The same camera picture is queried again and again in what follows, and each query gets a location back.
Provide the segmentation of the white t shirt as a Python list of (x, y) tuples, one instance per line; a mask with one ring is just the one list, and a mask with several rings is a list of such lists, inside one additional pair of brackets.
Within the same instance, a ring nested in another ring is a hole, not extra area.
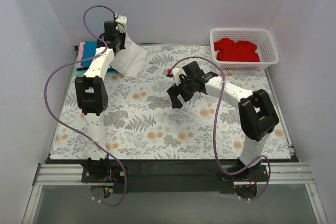
[(133, 42), (128, 33), (125, 37), (125, 49), (116, 53), (110, 66), (127, 78), (136, 78), (141, 71), (148, 52)]

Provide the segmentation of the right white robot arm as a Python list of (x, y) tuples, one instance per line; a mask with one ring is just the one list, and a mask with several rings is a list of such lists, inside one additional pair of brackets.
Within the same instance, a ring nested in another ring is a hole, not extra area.
[(263, 89), (251, 91), (225, 82), (223, 74), (204, 72), (196, 61), (182, 69), (169, 69), (167, 76), (175, 80), (167, 90), (174, 109), (182, 108), (182, 103), (189, 101), (198, 92), (216, 97), (219, 102), (226, 102), (238, 111), (245, 135), (244, 146), (236, 165), (220, 169), (225, 177), (246, 181), (255, 177), (261, 165), (265, 142), (279, 123), (269, 94)]

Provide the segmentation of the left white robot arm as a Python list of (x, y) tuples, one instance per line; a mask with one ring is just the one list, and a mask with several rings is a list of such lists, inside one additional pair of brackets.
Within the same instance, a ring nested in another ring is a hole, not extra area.
[(97, 146), (104, 137), (103, 118), (109, 102), (104, 77), (115, 54), (125, 49), (126, 33), (126, 17), (119, 16), (116, 20), (105, 22), (104, 33), (97, 41), (97, 57), (84, 75), (75, 79), (78, 107), (85, 116), (88, 135), (92, 138), (87, 160), (88, 174), (100, 182), (112, 177), (108, 154)]

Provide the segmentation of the blue folded t shirt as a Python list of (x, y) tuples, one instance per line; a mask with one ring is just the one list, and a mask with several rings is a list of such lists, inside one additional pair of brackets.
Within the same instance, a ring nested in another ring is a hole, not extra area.
[(85, 41), (82, 60), (94, 57), (96, 55), (97, 41)]

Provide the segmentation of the teal folded t shirt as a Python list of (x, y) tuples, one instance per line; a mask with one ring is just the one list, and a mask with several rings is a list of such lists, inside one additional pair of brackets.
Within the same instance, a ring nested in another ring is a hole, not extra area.
[[(80, 67), (89, 68), (91, 63), (92, 63), (92, 60), (88, 60), (88, 61), (83, 61), (83, 62), (75, 64), (75, 76), (81, 76), (86, 72), (86, 71), (83, 71), (83, 72), (76, 71), (76, 68), (80, 68)], [(118, 72), (107, 72), (107, 74), (116, 74), (116, 73)]]

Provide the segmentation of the pink folded t shirt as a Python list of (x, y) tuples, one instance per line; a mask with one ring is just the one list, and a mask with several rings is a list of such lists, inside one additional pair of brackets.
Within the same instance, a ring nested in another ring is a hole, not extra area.
[(77, 57), (77, 60), (79, 60), (79, 61), (82, 60), (83, 51), (84, 51), (84, 45), (85, 45), (85, 42), (80, 42), (80, 44), (78, 46), (78, 57)]

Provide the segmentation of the floral table mat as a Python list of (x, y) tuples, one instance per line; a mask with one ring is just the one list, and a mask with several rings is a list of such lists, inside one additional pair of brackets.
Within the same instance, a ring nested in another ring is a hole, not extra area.
[[(104, 83), (109, 107), (103, 118), (101, 146), (119, 159), (212, 159), (213, 122), (218, 99), (196, 93), (179, 110), (171, 108), (167, 89), (174, 83), (169, 67), (187, 56), (212, 59), (209, 46), (142, 46), (148, 54), (135, 79), (107, 74)], [(265, 71), (224, 70), (225, 80), (248, 90), (266, 90), (274, 96)], [(85, 117), (77, 106), (73, 77), (60, 119), (87, 133)], [(221, 102), (216, 146), (221, 159), (236, 159), (244, 146), (238, 111)], [(91, 142), (59, 125), (50, 159), (86, 159)], [(263, 149), (269, 159), (290, 159), (289, 141), (280, 122)]]

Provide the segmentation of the white plastic basket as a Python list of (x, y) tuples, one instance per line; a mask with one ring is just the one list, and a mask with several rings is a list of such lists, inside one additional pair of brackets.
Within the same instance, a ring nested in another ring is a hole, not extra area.
[(213, 61), (224, 70), (264, 70), (279, 62), (271, 33), (259, 28), (214, 28), (209, 35)]

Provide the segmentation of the red t shirt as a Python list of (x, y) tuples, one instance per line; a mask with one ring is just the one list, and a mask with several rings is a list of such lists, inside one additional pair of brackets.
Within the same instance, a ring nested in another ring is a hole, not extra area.
[(223, 38), (214, 42), (214, 49), (218, 51), (218, 61), (232, 62), (260, 62), (259, 54), (256, 53), (257, 45), (244, 40), (234, 42), (229, 38)]

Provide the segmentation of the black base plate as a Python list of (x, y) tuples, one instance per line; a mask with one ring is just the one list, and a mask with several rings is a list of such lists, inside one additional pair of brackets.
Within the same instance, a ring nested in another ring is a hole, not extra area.
[(83, 183), (100, 186), (116, 183), (114, 191), (122, 193), (219, 192), (235, 193), (235, 182), (247, 184), (256, 194), (257, 183), (267, 181), (264, 165), (233, 177), (222, 173), (215, 160), (126, 159), (120, 167), (113, 160), (88, 161), (83, 166)]

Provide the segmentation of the aluminium mounting rail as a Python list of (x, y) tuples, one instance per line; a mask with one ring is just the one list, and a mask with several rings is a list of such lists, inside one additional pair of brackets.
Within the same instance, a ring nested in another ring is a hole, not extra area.
[[(120, 167), (112, 169), (112, 177), (101, 182), (88, 174), (88, 170), (77, 164), (45, 164), (39, 165), (34, 178), (35, 185), (74, 185), (74, 184), (112, 184), (114, 182), (131, 184), (141, 183), (174, 183), (190, 184), (201, 182), (243, 184), (249, 180), (241, 178), (226, 178), (212, 163), (169, 163), (144, 162), (130, 163), (127, 175)], [(262, 165), (258, 169), (255, 180), (264, 184), (309, 184), (314, 183), (312, 172), (307, 163), (272, 163), (270, 166)]]

